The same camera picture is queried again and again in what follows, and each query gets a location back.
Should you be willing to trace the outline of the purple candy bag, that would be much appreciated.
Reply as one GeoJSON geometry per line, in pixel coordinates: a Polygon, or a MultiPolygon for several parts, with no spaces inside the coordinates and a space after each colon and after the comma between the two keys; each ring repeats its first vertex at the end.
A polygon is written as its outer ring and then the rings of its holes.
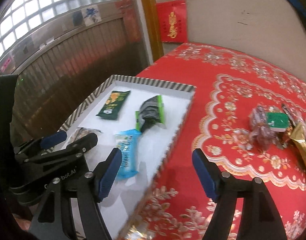
{"type": "Polygon", "coordinates": [[[267,124],[267,115],[261,105],[252,109],[249,115],[249,142],[256,144],[262,151],[267,151],[276,142],[276,133],[267,124]]]}

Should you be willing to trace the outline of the green white small box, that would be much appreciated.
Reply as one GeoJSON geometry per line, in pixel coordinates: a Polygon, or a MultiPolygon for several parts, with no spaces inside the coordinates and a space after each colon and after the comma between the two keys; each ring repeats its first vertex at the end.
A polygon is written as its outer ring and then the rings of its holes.
{"type": "Polygon", "coordinates": [[[267,124],[274,132],[284,132],[291,125],[285,113],[267,112],[267,124]]]}

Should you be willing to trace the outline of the dark brown chocolate bar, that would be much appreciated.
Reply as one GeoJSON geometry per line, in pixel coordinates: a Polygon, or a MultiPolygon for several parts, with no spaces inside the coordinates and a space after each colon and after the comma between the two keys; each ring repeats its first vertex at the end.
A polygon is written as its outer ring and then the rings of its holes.
{"type": "Polygon", "coordinates": [[[291,109],[284,103],[281,104],[282,110],[288,116],[289,121],[293,127],[297,126],[297,121],[295,115],[292,113],[291,109]]]}

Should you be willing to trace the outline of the clear nut snack packet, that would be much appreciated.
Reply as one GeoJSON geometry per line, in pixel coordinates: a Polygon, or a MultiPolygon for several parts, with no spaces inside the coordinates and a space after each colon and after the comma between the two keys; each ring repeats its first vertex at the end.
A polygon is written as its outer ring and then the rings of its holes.
{"type": "Polygon", "coordinates": [[[73,135],[70,136],[68,140],[68,145],[73,143],[74,141],[77,141],[81,139],[82,137],[90,134],[95,133],[97,136],[101,135],[102,131],[99,129],[91,129],[91,128],[85,128],[85,127],[78,127],[73,135]]]}

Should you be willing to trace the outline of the light blue snack packet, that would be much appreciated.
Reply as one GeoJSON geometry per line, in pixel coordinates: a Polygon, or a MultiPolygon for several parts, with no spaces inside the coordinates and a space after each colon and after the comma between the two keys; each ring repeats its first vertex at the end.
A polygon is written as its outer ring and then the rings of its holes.
{"type": "Polygon", "coordinates": [[[122,152],[122,162],[117,173],[118,180],[134,177],[138,173],[137,145],[141,135],[137,129],[115,134],[116,148],[122,152]]]}

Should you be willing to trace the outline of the dark green snack packet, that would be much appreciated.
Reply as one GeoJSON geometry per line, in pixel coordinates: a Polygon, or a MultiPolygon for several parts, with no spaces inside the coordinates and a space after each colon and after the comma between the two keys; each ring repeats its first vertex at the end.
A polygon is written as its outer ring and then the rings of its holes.
{"type": "Polygon", "coordinates": [[[119,112],[130,93],[130,90],[124,92],[113,90],[97,116],[104,120],[117,120],[119,112]]]}

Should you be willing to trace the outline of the brown metal gate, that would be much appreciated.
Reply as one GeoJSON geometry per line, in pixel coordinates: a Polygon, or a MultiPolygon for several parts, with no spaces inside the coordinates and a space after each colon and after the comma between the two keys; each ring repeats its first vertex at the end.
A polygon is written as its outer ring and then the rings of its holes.
{"type": "Polygon", "coordinates": [[[0,62],[0,75],[18,75],[11,122],[14,144],[56,132],[110,76],[134,76],[148,65],[133,8],[41,52],[31,53],[27,43],[20,50],[25,60],[7,54],[0,62]]]}

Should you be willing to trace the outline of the striped white snack tray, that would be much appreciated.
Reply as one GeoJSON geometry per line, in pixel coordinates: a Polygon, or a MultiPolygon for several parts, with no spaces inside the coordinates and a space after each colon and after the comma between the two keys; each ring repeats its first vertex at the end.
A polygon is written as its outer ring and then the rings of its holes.
{"type": "Polygon", "coordinates": [[[114,147],[122,164],[99,208],[113,239],[122,238],[170,155],[192,105],[195,87],[185,83],[112,75],[62,124],[72,141],[78,129],[94,132],[85,154],[90,169],[114,147]]]}

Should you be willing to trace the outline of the black green snack packet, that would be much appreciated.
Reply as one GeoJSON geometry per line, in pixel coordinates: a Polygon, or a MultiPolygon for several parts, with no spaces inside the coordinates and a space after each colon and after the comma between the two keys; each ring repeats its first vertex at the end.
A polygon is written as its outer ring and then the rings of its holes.
{"type": "Polygon", "coordinates": [[[161,95],[153,96],[144,101],[138,111],[135,111],[136,129],[144,133],[152,126],[165,125],[164,103],[161,95]]]}

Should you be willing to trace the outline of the red floral tablecloth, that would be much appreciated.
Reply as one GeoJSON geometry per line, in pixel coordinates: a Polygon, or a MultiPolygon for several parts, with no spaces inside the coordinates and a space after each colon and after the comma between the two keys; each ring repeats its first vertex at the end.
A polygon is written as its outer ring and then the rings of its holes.
{"type": "Polygon", "coordinates": [[[153,239],[201,239],[215,211],[192,165],[192,151],[236,178],[261,178],[284,224],[288,239],[306,228],[306,173],[297,150],[250,146],[249,115],[261,105],[282,104],[306,116],[306,83],[277,66],[244,53],[186,43],[141,72],[142,77],[196,87],[192,108],[171,156],[133,220],[131,232],[153,239]]]}

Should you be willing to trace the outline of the lower red paper poster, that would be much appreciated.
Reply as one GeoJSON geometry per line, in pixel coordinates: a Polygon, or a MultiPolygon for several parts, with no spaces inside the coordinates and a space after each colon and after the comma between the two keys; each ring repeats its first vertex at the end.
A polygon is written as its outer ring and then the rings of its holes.
{"type": "Polygon", "coordinates": [[[187,6],[185,0],[156,4],[160,36],[163,43],[185,43],[187,34],[187,6]]]}

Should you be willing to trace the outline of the wooden door frame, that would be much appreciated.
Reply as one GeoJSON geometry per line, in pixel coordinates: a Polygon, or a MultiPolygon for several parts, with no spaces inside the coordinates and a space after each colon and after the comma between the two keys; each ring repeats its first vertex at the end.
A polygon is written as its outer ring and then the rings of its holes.
{"type": "Polygon", "coordinates": [[[155,62],[164,55],[156,9],[156,0],[141,0],[141,2],[144,9],[146,27],[148,29],[152,59],[153,62],[155,62]]]}

